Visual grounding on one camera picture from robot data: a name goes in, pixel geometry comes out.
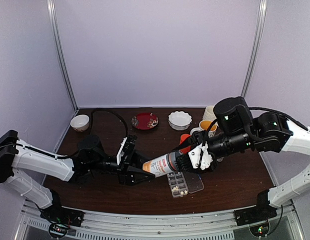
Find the orange pill bottle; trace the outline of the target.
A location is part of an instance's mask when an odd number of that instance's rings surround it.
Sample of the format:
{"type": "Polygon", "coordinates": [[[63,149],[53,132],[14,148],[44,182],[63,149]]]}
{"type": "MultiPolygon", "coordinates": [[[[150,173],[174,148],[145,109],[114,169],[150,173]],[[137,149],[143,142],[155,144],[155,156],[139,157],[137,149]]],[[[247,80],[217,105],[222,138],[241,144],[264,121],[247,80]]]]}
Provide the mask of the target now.
{"type": "Polygon", "coordinates": [[[183,148],[180,150],[183,154],[188,153],[191,150],[192,139],[190,134],[182,134],[180,136],[180,143],[183,148]]]}

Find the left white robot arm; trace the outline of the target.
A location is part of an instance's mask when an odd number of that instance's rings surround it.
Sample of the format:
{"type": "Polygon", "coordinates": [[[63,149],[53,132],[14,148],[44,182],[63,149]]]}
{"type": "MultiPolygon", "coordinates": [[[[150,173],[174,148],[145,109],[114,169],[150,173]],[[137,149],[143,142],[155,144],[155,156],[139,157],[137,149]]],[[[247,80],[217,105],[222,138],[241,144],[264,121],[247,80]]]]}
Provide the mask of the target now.
{"type": "Polygon", "coordinates": [[[75,183],[92,170],[106,171],[118,175],[125,185],[153,179],[152,173],[142,169],[140,158],[130,161],[135,153],[136,137],[124,138],[118,157],[104,152],[97,135],[88,135],[77,144],[73,155],[59,155],[32,146],[18,137],[18,132],[9,130],[0,137],[0,183],[5,183],[33,201],[56,222],[62,222],[66,210],[61,206],[59,195],[43,187],[22,170],[43,173],[65,182],[75,183]]]}

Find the clear plastic pill organizer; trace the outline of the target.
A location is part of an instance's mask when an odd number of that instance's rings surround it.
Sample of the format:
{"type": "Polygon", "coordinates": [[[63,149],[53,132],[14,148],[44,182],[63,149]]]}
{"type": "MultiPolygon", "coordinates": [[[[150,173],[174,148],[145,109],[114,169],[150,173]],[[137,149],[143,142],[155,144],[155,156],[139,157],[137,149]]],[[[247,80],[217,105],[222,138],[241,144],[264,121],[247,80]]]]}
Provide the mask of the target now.
{"type": "Polygon", "coordinates": [[[194,194],[204,189],[204,184],[202,182],[201,176],[196,173],[171,172],[167,175],[167,179],[170,190],[174,186],[179,186],[180,188],[187,188],[188,189],[187,195],[194,194]]]}

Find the grey lid vitamin bottle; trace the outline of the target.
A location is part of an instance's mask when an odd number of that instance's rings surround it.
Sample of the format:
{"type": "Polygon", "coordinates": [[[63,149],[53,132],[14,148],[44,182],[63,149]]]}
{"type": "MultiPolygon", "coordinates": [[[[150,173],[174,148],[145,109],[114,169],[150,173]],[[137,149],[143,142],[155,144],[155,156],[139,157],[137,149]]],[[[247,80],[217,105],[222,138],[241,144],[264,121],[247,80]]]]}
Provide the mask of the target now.
{"type": "Polygon", "coordinates": [[[179,171],[179,168],[177,166],[176,160],[180,155],[182,155],[180,151],[167,153],[143,163],[142,170],[154,174],[156,178],[172,172],[177,172],[179,171]]]}

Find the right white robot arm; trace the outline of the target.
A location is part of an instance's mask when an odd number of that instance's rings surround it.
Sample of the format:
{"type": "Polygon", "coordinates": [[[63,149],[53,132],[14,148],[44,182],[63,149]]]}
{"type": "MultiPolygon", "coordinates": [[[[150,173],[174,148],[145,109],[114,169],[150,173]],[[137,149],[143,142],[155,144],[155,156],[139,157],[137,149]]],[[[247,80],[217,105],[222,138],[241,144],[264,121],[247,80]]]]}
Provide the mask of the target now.
{"type": "Polygon", "coordinates": [[[310,156],[310,127],[291,116],[268,108],[253,117],[245,99],[229,97],[218,102],[213,112],[221,133],[209,137],[207,131],[194,133],[177,149],[193,146],[175,160],[178,170],[192,172],[212,168],[217,159],[251,149],[257,152],[295,152],[310,156]]]}

